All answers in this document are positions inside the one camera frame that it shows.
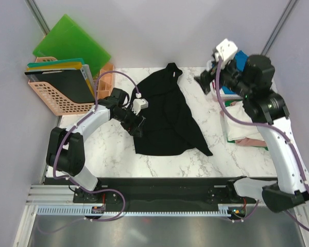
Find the black t shirt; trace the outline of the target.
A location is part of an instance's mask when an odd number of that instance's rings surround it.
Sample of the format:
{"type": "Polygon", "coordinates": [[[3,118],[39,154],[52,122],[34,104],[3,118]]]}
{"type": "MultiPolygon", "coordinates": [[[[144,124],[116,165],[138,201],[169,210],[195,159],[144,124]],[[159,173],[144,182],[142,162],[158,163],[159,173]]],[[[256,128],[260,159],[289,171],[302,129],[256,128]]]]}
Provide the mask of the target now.
{"type": "Polygon", "coordinates": [[[175,63],[169,63],[138,84],[138,91],[148,101],[148,108],[140,112],[145,118],[142,137],[133,139],[137,154],[174,156],[196,148],[204,155],[212,156],[178,86],[182,74],[175,63]]]}

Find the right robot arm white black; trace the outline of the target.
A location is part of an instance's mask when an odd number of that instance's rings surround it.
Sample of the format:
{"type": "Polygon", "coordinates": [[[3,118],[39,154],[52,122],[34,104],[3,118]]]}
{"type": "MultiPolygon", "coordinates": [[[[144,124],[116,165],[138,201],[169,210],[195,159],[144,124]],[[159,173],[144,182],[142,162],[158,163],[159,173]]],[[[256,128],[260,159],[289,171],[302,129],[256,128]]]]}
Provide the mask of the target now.
{"type": "Polygon", "coordinates": [[[264,55],[250,55],[239,71],[234,58],[225,62],[217,57],[209,70],[194,80],[203,92],[210,92],[215,84],[217,100],[224,114],[240,125],[256,127],[270,152],[278,180],[262,181],[238,177],[226,189],[226,198],[238,202],[243,197],[261,200],[274,213],[287,211],[309,201],[309,172],[298,152],[291,130],[287,105],[281,95],[271,89],[275,67],[264,55]],[[220,96],[220,88],[227,87],[242,98],[250,121],[232,116],[220,96]]]}

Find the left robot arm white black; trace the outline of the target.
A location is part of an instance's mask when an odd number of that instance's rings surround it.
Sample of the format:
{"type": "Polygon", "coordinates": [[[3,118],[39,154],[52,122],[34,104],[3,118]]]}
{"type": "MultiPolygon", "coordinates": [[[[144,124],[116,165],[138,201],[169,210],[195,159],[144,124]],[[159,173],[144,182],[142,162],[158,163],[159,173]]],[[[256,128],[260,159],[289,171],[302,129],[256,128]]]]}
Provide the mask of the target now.
{"type": "Polygon", "coordinates": [[[76,123],[67,128],[55,127],[49,137],[46,163],[56,172],[85,189],[85,197],[91,202],[101,200],[103,190],[100,181],[85,165],[84,142],[103,124],[115,119],[131,136],[142,137],[145,117],[141,110],[148,108],[148,101],[137,93],[136,98],[125,106],[127,92],[114,88],[111,95],[99,99],[76,123]]]}

